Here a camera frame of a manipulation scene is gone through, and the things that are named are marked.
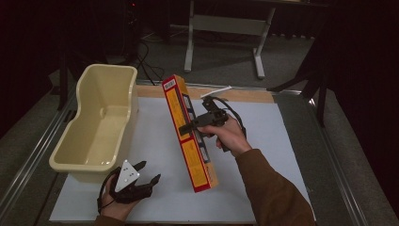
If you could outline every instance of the white paper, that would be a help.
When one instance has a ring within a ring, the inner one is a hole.
[[[192,101],[196,114],[205,113],[201,101]],[[276,104],[229,105],[241,116],[247,139],[259,148],[270,165],[291,181],[309,201],[295,155]],[[158,223],[254,223],[247,194],[235,159],[215,146],[215,137],[205,138],[219,185],[195,193],[164,98],[139,98],[137,125],[128,160],[147,161],[137,185],[147,184],[161,173],[152,196],[141,201],[128,222]],[[69,176],[56,202],[51,221],[92,221],[98,215],[96,199],[100,184],[77,182]]]

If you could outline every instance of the cardboard box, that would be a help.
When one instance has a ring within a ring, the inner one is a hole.
[[[164,80],[162,87],[194,191],[216,186],[218,181],[215,169],[200,133],[193,131],[183,136],[179,133],[181,126],[196,117],[184,80],[178,75],[172,75]]]

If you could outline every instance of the cream plastic basin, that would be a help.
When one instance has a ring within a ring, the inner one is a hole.
[[[136,125],[136,76],[137,70],[128,66],[85,69],[76,87],[76,116],[49,160],[55,171],[86,180],[87,174],[104,175],[121,166]]]

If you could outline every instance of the black cable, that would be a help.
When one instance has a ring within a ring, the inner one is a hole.
[[[110,205],[112,202],[108,203],[107,205],[103,206],[103,193],[104,193],[104,188],[106,186],[106,183],[108,182],[109,178],[114,175],[115,173],[117,173],[118,171],[120,171],[121,167],[117,167],[116,169],[112,170],[104,179],[103,184],[101,185],[101,189],[100,189],[100,194],[99,194],[99,198],[97,198],[97,210],[99,212],[99,214],[101,214],[101,210],[104,209],[106,206]]]
[[[165,75],[165,70],[162,69],[162,68],[160,68],[160,67],[153,67],[153,66],[151,66],[149,63],[146,62],[145,59],[146,59],[146,57],[147,57],[147,55],[148,55],[148,53],[149,53],[149,51],[150,51],[150,48],[149,48],[149,46],[147,45],[147,43],[145,43],[143,40],[141,40],[140,43],[143,44],[143,45],[146,47],[146,53],[145,53],[144,56],[137,56],[138,65],[137,65],[136,67],[137,67],[137,69],[139,69],[140,67],[143,69],[144,74],[146,75],[146,77],[151,81],[151,83],[152,83],[154,86],[159,85],[159,83],[162,82],[162,80],[163,80],[162,77]],[[151,70],[151,71],[155,74],[155,76],[159,79],[159,81],[157,82],[157,84],[155,84],[155,83],[153,82],[153,80],[151,79],[149,73],[148,73],[147,70],[146,70],[146,66],[147,66],[148,68],[150,68],[150,70]],[[162,75],[160,76],[154,69],[161,70]]]

